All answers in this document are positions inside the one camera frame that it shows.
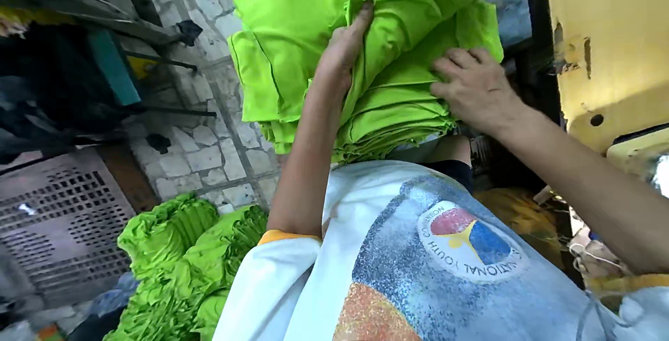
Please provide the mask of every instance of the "stone tile floor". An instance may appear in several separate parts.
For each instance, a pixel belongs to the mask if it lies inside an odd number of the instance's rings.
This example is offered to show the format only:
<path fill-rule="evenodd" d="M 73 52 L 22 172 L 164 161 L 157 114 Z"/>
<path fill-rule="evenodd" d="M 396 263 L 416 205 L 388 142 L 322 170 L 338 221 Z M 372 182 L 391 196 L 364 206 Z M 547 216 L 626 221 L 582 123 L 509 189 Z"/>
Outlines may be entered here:
<path fill-rule="evenodd" d="M 153 2 L 164 26 L 191 19 L 203 32 L 195 47 L 173 45 L 167 55 L 199 70 L 169 67 L 177 89 L 155 91 L 146 103 L 214 111 L 217 117 L 146 113 L 126 121 L 137 161 L 163 200 L 196 191 L 221 213 L 251 203 L 267 209 L 280 169 L 259 126 L 241 121 L 243 95 L 226 43 L 241 30 L 232 0 Z M 166 154 L 148 145 L 152 133 L 171 140 Z"/>

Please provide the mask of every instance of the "dark shorts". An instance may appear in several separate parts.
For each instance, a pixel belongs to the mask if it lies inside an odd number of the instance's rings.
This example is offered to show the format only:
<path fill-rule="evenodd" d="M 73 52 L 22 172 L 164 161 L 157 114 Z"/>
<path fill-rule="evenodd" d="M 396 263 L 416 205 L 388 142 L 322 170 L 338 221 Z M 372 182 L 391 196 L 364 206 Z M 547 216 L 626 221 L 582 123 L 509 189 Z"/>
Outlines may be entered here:
<path fill-rule="evenodd" d="M 474 172 L 472 168 L 463 161 L 446 160 L 419 165 L 439 171 L 446 176 L 450 176 L 455 179 L 456 182 L 462 184 L 464 188 L 467 188 L 469 193 L 472 193 L 474 188 Z"/>

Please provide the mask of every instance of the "lime green fabric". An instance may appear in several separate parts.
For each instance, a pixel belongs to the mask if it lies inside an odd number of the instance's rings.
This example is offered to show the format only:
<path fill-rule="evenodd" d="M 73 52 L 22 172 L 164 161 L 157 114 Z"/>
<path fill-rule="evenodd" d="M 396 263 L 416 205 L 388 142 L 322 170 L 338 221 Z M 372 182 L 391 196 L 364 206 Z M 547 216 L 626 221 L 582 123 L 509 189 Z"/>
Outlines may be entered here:
<path fill-rule="evenodd" d="M 250 206 L 219 217 L 213 205 L 186 194 L 134 219 L 118 242 L 142 278 L 105 341 L 196 340 L 196 333 L 210 340 L 241 260 L 266 229 L 266 214 Z M 142 246 L 157 253 L 138 254 Z"/>
<path fill-rule="evenodd" d="M 276 152 L 288 153 L 318 59 L 332 31 L 349 25 L 364 0 L 234 2 L 244 30 L 228 44 L 244 90 L 242 119 L 259 122 Z M 452 128 L 447 106 L 429 93 L 437 80 L 430 63 L 447 48 L 482 45 L 502 59 L 494 6 L 482 0 L 373 2 L 374 20 L 353 69 L 333 161 L 384 157 L 399 144 Z M 420 120 L 430 122 L 402 127 Z"/>

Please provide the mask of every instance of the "circular emblem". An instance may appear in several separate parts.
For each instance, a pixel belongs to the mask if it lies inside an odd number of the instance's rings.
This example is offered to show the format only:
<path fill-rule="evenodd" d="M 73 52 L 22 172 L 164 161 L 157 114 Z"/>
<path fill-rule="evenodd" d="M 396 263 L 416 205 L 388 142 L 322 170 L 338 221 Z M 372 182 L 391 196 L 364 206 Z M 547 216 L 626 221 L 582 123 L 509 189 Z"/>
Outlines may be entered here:
<path fill-rule="evenodd" d="M 428 254 L 454 276 L 488 283 L 526 267 L 527 255 L 518 243 L 453 202 L 439 202 L 416 226 Z"/>

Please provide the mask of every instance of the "shirt sleeve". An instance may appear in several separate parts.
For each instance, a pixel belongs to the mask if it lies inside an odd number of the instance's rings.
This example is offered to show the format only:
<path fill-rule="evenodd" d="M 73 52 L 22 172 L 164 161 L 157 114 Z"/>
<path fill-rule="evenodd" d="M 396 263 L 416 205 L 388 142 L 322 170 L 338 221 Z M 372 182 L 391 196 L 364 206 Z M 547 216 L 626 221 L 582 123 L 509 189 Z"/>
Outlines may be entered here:
<path fill-rule="evenodd" d="M 283 339 L 320 250 L 316 237 L 265 233 L 239 266 L 213 341 Z"/>
<path fill-rule="evenodd" d="M 669 340 L 669 275 L 603 278 L 588 281 L 590 290 L 605 294 L 625 294 L 617 315 L 610 313 L 610 334 L 620 341 Z"/>

